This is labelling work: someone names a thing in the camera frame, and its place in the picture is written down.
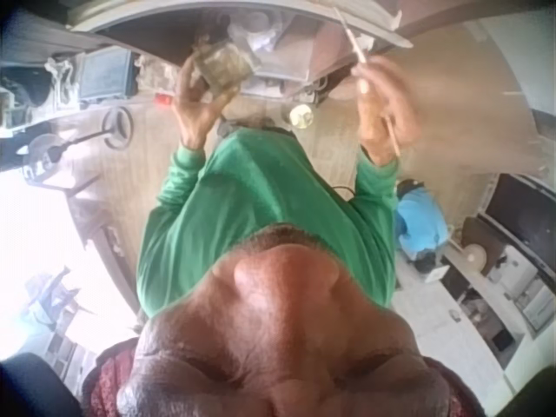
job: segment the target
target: wooden floor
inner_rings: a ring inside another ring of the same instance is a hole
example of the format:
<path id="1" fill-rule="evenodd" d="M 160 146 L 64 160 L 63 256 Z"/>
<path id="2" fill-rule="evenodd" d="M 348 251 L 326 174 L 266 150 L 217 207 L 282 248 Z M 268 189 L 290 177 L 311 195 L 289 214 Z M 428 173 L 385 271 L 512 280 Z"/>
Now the wooden floor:
<path id="1" fill-rule="evenodd" d="M 456 228 L 474 215 L 492 173 L 535 174 L 542 151 L 531 144 L 533 119 L 511 71 L 491 41 L 478 43 L 463 26 L 436 30 L 414 40 L 413 50 L 393 59 L 409 74 L 423 118 L 423 138 L 404 152 L 401 175 L 425 181 L 447 221 Z M 91 141 L 70 149 L 70 167 L 103 174 L 91 190 L 106 202 L 123 249 L 136 267 L 142 230 L 178 146 L 178 130 L 168 109 L 152 103 L 130 105 L 136 132 L 123 152 Z M 98 129 L 102 111 L 60 121 L 59 129 L 86 135 Z M 237 97 L 226 109 L 230 119 L 269 116 L 278 124 L 281 106 Z M 316 171 L 329 184 L 353 187 L 358 118 L 354 100 L 324 102 L 314 124 L 295 131 Z M 207 151 L 214 147 L 211 133 Z"/>

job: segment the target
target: cable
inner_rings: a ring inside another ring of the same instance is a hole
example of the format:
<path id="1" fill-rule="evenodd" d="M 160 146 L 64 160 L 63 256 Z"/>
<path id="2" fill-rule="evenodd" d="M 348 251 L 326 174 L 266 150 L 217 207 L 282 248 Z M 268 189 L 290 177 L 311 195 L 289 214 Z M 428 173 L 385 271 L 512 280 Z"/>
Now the cable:
<path id="1" fill-rule="evenodd" d="M 353 196 L 355 196 L 355 191 L 353 191 L 350 187 L 346 187 L 345 185 L 336 185 L 333 189 L 346 189 L 349 191 Z"/>

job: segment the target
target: red garment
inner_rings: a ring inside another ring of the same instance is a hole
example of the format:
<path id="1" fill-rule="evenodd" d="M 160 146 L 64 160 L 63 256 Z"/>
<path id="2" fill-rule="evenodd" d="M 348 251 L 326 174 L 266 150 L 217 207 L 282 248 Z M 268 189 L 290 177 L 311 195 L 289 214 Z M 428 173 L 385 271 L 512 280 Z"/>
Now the red garment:
<path id="1" fill-rule="evenodd" d="M 118 417 L 116 397 L 128 380 L 133 367 L 137 339 L 119 343 L 101 354 L 83 383 L 83 411 L 87 417 Z M 450 386 L 450 412 L 447 417 L 482 417 L 485 415 L 471 390 L 458 375 L 440 362 L 424 358 Z"/>

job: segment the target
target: green long sleeve shirt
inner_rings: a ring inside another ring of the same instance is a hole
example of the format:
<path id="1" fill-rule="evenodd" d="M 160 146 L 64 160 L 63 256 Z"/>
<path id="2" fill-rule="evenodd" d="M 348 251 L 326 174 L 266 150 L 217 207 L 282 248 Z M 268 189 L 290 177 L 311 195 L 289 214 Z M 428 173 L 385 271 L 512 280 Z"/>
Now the green long sleeve shirt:
<path id="1" fill-rule="evenodd" d="M 382 306 L 394 292 L 397 162 L 375 167 L 360 151 L 346 202 L 290 136 L 240 129 L 205 162 L 180 148 L 149 215 L 137 293 L 152 317 L 186 295 L 236 243 L 277 222 L 317 235 Z"/>

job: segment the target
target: hand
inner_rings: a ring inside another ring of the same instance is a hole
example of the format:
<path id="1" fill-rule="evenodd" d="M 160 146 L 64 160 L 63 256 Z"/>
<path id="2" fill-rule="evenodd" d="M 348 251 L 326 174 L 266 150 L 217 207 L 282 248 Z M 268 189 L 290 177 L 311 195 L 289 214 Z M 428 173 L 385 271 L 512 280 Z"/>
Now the hand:
<path id="1" fill-rule="evenodd" d="M 182 145 L 187 149 L 198 150 L 204 147 L 207 134 L 239 89 L 234 87 L 211 103 L 201 103 L 208 85 L 201 77 L 193 82 L 193 68 L 194 61 L 190 56 L 180 70 L 172 110 L 180 123 Z"/>
<path id="2" fill-rule="evenodd" d="M 352 69 L 358 76 L 357 105 L 361 146 L 374 164 L 384 166 L 395 158 L 387 118 L 401 149 L 419 136 L 419 124 L 409 90 L 397 65 L 384 56 L 371 56 L 368 63 Z"/>

